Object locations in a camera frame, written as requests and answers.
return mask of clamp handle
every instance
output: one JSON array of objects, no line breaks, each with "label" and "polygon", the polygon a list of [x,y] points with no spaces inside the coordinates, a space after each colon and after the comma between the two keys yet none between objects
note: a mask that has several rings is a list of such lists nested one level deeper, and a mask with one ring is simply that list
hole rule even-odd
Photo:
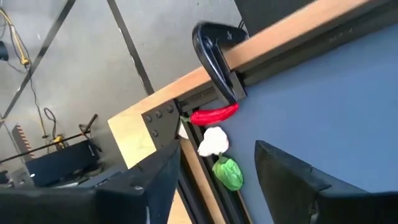
[{"label": "clamp handle", "polygon": [[236,103],[237,97],[229,79],[231,69],[221,50],[230,49],[247,38],[248,34],[242,29],[213,22],[200,22],[192,31],[199,61],[229,104]]}]

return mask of red chili pepper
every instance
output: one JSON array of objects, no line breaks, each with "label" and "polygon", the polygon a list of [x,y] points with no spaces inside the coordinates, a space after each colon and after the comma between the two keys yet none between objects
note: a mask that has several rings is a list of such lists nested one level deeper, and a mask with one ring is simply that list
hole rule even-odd
[{"label": "red chili pepper", "polygon": [[234,103],[232,105],[214,110],[197,110],[193,112],[190,118],[186,118],[184,116],[180,116],[180,118],[182,121],[204,126],[219,123],[220,121],[228,119],[230,116],[235,114],[238,108],[238,103]]}]

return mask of green pepper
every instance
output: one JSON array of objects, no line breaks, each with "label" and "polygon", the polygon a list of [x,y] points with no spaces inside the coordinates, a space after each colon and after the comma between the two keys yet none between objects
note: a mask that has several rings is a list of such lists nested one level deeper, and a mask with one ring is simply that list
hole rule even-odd
[{"label": "green pepper", "polygon": [[242,187],[243,175],[233,159],[220,155],[212,170],[227,189],[235,191]]}]

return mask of screw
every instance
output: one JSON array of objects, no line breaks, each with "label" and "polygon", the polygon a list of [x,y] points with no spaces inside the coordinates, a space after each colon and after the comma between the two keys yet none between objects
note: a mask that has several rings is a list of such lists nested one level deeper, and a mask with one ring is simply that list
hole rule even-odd
[{"label": "screw", "polygon": [[152,136],[153,136],[153,137],[157,137],[158,135],[159,135],[159,133],[158,133],[157,131],[153,131],[153,132],[152,132]]},{"label": "screw", "polygon": [[168,105],[167,108],[166,108],[166,110],[167,110],[167,112],[169,112],[169,113],[173,113],[174,108],[173,108],[172,105]]},{"label": "screw", "polygon": [[147,116],[145,117],[145,120],[146,120],[147,122],[151,122],[151,121],[152,121],[152,118],[151,118],[151,116],[147,115]]},{"label": "screw", "polygon": [[161,117],[162,117],[162,112],[156,111],[156,117],[157,117],[157,118],[161,118]]}]

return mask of blue table surface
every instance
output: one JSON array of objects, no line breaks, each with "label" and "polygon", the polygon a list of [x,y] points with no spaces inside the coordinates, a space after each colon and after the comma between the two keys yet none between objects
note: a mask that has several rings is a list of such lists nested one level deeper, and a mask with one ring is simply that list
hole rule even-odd
[{"label": "blue table surface", "polygon": [[[398,25],[367,35],[247,89],[221,123],[242,168],[254,223],[272,223],[254,167],[264,140],[369,192],[398,190]],[[214,101],[204,108],[222,104]]]}]

